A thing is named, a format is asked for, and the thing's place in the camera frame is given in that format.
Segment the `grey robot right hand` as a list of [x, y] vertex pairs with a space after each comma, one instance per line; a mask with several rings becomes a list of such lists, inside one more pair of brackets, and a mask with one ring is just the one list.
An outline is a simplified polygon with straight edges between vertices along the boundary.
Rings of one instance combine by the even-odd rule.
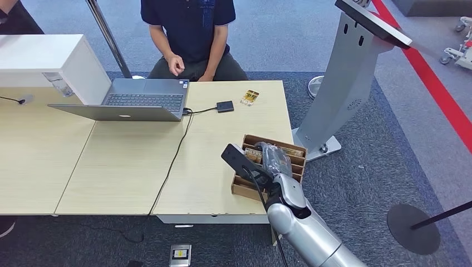
[[255, 147], [262, 151], [262, 165], [267, 173], [292, 177], [291, 160], [282, 149], [267, 142], [257, 142]]

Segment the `person's right hand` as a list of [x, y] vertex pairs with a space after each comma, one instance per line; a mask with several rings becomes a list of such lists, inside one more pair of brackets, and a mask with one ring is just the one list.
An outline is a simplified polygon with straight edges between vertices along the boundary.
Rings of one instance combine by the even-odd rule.
[[184, 61], [180, 56], [176, 54], [172, 54], [166, 58], [166, 61], [168, 63], [169, 71], [174, 76], [179, 76], [184, 72], [185, 70]]

